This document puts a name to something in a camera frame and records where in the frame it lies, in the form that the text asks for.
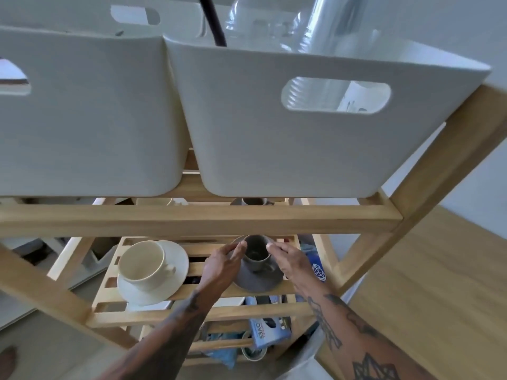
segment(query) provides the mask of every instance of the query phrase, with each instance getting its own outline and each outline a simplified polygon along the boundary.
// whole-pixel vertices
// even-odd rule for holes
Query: hand
[[[231,250],[234,250],[234,252],[229,258],[227,254]],[[239,244],[226,244],[219,249],[215,249],[206,259],[197,290],[206,291],[214,300],[213,303],[218,300],[238,275],[245,251],[246,241]]]
[[[308,290],[320,284],[308,258],[299,249],[287,243],[269,243],[266,249],[301,296],[307,297]]]

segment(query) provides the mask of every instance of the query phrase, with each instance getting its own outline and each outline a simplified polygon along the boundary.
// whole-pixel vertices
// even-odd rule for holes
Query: wooden frame
[[[41,311],[80,331],[111,344],[129,348],[135,344],[125,330],[143,325],[142,336],[169,311],[109,312],[110,304],[123,303],[114,287],[118,257],[128,246],[146,237],[163,235],[176,240],[190,256],[206,256],[221,243],[242,234],[269,234],[297,245],[297,234],[312,233],[328,280],[343,294],[365,274],[418,221],[440,202],[507,136],[507,95],[481,86],[447,120],[444,129],[422,155],[391,197],[382,190],[371,198],[359,199],[359,206],[316,206],[314,199],[302,198],[303,206],[292,206],[292,198],[275,198],[273,206],[229,207],[232,198],[208,192],[197,170],[193,151],[181,183],[162,197],[184,197],[187,207],[106,206],[113,198],[97,199],[93,206],[2,205],[0,236],[72,236],[48,275],[0,247],[0,289],[28,301]],[[327,234],[361,233],[350,251],[339,261]],[[92,304],[65,288],[96,236],[123,236],[113,262]],[[192,263],[191,273],[202,273],[202,263]],[[171,297],[186,297],[192,285],[184,285]],[[243,293],[236,287],[225,297]],[[291,340],[276,346],[269,357],[276,358],[314,322],[306,303],[297,303],[294,287],[283,282],[269,294],[285,294],[288,303],[267,306],[214,308],[207,320],[209,331],[243,331],[247,319],[291,316]],[[237,348],[251,340],[198,341],[191,351],[224,347]],[[192,357],[185,365],[214,362]]]

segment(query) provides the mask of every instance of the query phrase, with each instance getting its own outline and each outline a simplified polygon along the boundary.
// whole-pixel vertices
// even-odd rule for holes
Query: cup handle
[[[176,272],[176,267],[172,264],[168,264],[164,268],[165,275],[171,277]]]

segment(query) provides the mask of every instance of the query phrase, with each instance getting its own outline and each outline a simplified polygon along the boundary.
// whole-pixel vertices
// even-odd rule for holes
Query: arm
[[[245,250],[244,241],[215,250],[190,297],[97,380],[175,379],[206,315],[238,274]]]
[[[308,301],[346,380],[435,380],[315,277],[303,252],[285,243],[267,249]]]

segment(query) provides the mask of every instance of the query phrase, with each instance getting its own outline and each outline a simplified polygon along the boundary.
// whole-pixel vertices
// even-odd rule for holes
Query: floor
[[[506,378],[507,240],[435,208],[351,307],[439,380]]]
[[[99,275],[75,292],[91,301],[101,281]],[[0,331],[0,351],[10,344],[18,347],[19,363],[9,380],[92,380],[122,355],[120,349],[104,345],[40,312]],[[271,380],[288,368],[294,356],[295,350],[276,362],[238,363],[232,371],[220,364],[184,367],[177,379]]]

